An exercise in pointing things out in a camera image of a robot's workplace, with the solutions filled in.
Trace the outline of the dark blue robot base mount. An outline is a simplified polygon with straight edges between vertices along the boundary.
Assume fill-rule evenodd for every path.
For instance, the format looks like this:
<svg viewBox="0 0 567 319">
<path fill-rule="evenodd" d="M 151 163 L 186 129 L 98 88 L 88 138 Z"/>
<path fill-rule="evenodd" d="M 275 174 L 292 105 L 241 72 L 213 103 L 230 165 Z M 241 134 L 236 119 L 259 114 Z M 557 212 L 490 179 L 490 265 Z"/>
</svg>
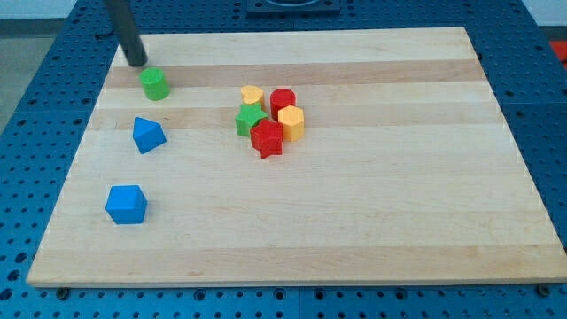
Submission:
<svg viewBox="0 0 567 319">
<path fill-rule="evenodd" d="M 245 0 L 243 1 L 248 16 L 267 14 L 339 14 L 339 0 Z"/>
</svg>

